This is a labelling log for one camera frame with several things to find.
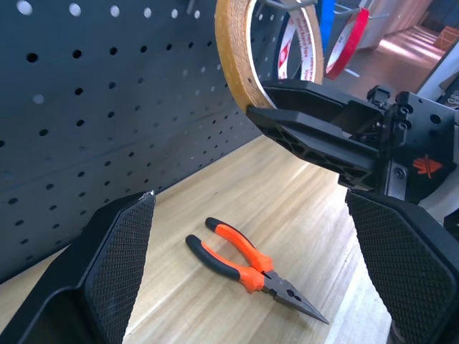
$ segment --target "pliers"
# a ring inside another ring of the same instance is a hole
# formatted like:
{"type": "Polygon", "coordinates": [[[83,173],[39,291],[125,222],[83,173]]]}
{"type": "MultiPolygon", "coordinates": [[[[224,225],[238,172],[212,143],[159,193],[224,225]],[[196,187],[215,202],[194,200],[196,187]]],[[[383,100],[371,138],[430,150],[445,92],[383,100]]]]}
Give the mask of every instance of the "pliers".
{"type": "Polygon", "coordinates": [[[279,277],[274,271],[271,257],[259,252],[244,234],[212,217],[206,219],[206,226],[235,245],[247,258],[251,267],[244,267],[225,259],[193,234],[187,236],[186,244],[206,266],[241,282],[250,293],[261,290],[271,294],[274,300],[329,324],[328,320],[289,281],[279,277]]]}

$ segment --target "wooden work surface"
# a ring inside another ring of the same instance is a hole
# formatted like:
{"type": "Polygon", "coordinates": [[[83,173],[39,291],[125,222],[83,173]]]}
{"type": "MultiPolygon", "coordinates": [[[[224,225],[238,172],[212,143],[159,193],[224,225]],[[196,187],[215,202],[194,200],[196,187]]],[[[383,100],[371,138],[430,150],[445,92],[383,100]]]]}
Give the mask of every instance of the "wooden work surface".
{"type": "MultiPolygon", "coordinates": [[[[337,175],[266,138],[161,193],[145,273],[124,343],[386,343],[390,316],[372,286],[337,175]],[[206,229],[213,216],[274,260],[330,325],[210,271],[185,244],[192,233],[245,264],[206,229]]],[[[0,330],[55,257],[0,285],[0,330]]]]}

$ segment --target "brown packing tape roll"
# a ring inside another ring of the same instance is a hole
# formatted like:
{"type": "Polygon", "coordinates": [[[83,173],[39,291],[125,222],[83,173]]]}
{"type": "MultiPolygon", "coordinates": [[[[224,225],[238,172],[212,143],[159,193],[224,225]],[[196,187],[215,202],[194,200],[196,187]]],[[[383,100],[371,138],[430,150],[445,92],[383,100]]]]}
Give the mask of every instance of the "brown packing tape roll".
{"type": "MultiPolygon", "coordinates": [[[[250,25],[256,0],[218,0],[215,10],[215,36],[222,62],[224,76],[236,103],[246,110],[253,105],[258,108],[274,108],[274,104],[263,90],[252,61],[250,25]]],[[[283,0],[295,4],[295,0],[283,0]]],[[[323,79],[322,41],[316,12],[313,6],[294,11],[298,18],[295,24],[303,32],[304,42],[312,44],[313,81],[321,84],[323,79]]]]}

